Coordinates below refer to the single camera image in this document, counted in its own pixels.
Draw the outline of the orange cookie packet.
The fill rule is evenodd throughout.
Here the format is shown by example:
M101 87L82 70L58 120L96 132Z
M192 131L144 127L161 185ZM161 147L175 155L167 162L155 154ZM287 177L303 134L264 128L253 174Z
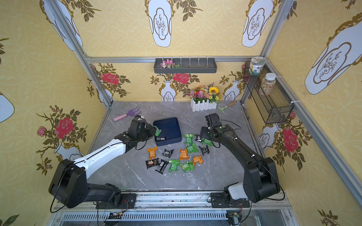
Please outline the orange cookie packet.
M196 164L202 164L202 163L203 163L202 156L201 156L201 155L194 156L194 157L192 158L192 162L193 162L193 165L194 165L194 166L195 166Z
M149 160L156 159L156 151L157 150L158 150L157 147L147 149L147 152L149 153Z
M178 159L179 161L190 159L187 149L179 149L179 152L180 152L179 159Z

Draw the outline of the black cookie packet with picture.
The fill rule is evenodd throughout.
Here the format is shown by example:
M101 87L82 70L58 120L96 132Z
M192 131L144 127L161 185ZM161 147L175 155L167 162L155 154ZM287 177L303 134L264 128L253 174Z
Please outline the black cookie packet with picture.
M151 167L158 166L158 165L160 164L159 158L151 159L151 160L146 160L145 163L146 163L147 169L149 169L149 168L151 168Z

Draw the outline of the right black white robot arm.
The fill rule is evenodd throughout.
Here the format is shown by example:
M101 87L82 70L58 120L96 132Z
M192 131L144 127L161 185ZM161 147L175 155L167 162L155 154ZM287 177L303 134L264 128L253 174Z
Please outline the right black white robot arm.
M276 164L270 157L264 158L249 148L229 125L223 125L218 114L206 117L207 126L202 127L202 138L220 143L240 162L244 169L242 181L246 197L256 203L280 192Z

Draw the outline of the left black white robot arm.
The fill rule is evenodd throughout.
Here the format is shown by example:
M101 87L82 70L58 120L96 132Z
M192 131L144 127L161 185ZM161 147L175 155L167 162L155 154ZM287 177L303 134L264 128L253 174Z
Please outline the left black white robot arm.
M104 202L119 207L123 201L118 187L109 183L91 184L87 180L99 168L135 148L139 142L148 141L156 132L157 128L142 116L135 116L128 131L115 136L105 146L84 157L60 162L49 193L67 208L74 208L83 202Z

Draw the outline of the black cookie packet barcode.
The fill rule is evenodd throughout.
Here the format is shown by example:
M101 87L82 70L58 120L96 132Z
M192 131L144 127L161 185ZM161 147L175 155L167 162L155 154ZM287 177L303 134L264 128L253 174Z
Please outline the black cookie packet barcode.
M168 161L161 160L158 167L155 169L155 171L160 173L160 174L163 174L168 164L169 164Z

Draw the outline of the dark blue storage box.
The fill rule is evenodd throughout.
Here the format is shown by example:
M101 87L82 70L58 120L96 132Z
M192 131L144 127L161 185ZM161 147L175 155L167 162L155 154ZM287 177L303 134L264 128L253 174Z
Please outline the dark blue storage box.
M154 121L153 126L157 126L161 130L161 134L158 137L166 138L163 141L156 141L157 137L155 136L155 143L158 147L182 141L182 133L176 117Z

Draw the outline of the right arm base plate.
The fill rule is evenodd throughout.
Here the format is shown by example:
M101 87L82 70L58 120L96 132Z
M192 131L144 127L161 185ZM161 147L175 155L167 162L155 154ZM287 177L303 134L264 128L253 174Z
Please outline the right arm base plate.
M248 199L232 199L226 193L211 193L207 199L211 203L212 208L249 208L250 202Z

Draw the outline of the black checkered cookie packet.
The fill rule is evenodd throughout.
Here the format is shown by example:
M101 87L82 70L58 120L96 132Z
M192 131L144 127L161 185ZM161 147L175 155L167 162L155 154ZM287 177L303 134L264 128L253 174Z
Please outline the black checkered cookie packet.
M204 147L200 147L200 146L199 146L199 149L201 150L202 155L209 154L208 145L206 145L206 146L204 146Z

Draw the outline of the green cookie packet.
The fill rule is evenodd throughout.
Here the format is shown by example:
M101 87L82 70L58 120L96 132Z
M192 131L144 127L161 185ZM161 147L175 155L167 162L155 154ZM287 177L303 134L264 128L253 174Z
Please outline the green cookie packet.
M169 173L171 173L173 171L178 171L178 166L180 165L180 160L170 159L169 163L170 163Z
M155 128L155 136L158 137L161 134L161 130L157 126L154 126L154 128Z
M184 134L184 137L186 139L184 144L187 146L191 146L193 144L194 134L192 133Z
M186 146L186 150L188 153L198 153L199 152L198 146L195 143L191 144L190 146Z
M188 161L186 163L182 163L182 164L180 164L180 166L181 166L183 172L187 172L189 170L194 170L195 169L195 166L194 166L193 162L191 162L191 161Z
M202 140L202 144L205 145L205 146L210 146L210 147L214 146L214 144L213 144L213 142L211 140L208 140L208 139L205 139L205 138Z

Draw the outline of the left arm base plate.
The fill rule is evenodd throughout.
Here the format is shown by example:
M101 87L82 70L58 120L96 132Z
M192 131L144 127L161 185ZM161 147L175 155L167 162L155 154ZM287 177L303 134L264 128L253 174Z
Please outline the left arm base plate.
M135 207L136 198L137 195L135 193L118 194L110 202L96 203L96 209L133 209Z

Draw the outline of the small black checkered packet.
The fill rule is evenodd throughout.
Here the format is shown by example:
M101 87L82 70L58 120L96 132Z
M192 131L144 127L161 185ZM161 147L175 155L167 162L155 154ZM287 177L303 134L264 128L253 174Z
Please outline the small black checkered packet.
M170 158L172 156L173 152L174 152L173 149L172 150L165 149L164 152L163 152L163 156L167 157L167 158Z

